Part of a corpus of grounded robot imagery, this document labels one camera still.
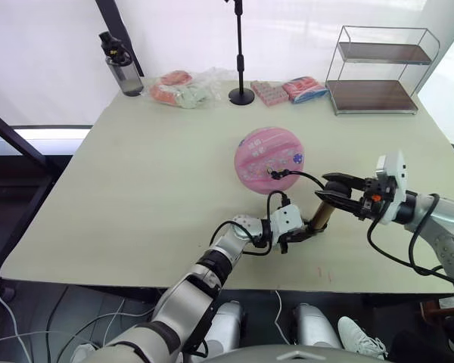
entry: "beige tabletop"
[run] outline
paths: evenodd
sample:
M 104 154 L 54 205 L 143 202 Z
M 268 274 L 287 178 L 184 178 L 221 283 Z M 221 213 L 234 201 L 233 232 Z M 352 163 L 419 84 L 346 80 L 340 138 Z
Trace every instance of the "beige tabletop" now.
M 223 94 L 234 84 L 225 84 Z M 265 215 L 266 196 L 238 180 L 239 141 L 264 126 L 281 126 L 302 141 L 304 170 L 360 177 L 375 174 L 378 156 L 400 149 L 409 189 L 454 199 L 454 151 L 415 100 L 417 115 L 335 116 L 328 97 L 266 107 L 183 110 L 144 97 L 117 95 L 70 161 L 20 243 L 3 278 L 70 284 L 166 287 L 208 246 L 213 230 L 236 214 Z M 316 186 L 300 179 L 287 190 L 309 218 Z M 442 293 L 452 285 L 378 255 L 368 245 L 370 221 L 335 211 L 328 229 L 267 257 L 243 256 L 227 288 L 339 292 Z M 380 247 L 407 259 L 411 234 L 379 226 Z M 437 264 L 420 240 L 419 265 Z

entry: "snack package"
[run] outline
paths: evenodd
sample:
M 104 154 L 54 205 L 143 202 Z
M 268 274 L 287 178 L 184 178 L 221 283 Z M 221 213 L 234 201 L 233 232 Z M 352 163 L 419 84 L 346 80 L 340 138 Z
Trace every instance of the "snack package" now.
M 220 99 L 221 76 L 222 71 L 215 68 L 203 73 L 174 70 L 154 79 L 148 86 L 148 94 L 163 104 L 181 108 L 202 107 Z
M 308 76 L 292 79 L 282 85 L 282 88 L 288 93 L 289 100 L 293 104 L 300 104 L 312 98 L 321 97 L 328 92 L 327 88 Z

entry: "cylindrical object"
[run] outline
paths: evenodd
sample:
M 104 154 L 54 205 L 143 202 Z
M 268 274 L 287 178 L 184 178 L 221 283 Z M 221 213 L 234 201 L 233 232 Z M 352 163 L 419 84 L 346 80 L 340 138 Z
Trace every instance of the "cylindrical object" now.
M 127 66 L 116 64 L 111 58 L 106 57 L 106 64 L 109 66 L 114 78 L 118 82 L 121 91 L 126 96 L 138 96 L 143 90 L 143 84 L 139 79 L 135 63 L 132 62 Z
M 334 210 L 335 208 L 333 206 L 330 206 L 325 202 L 321 202 L 318 210 L 316 210 L 316 213 L 313 216 L 313 219 L 311 219 L 311 227 L 314 230 L 322 229 L 323 227 L 325 227 Z

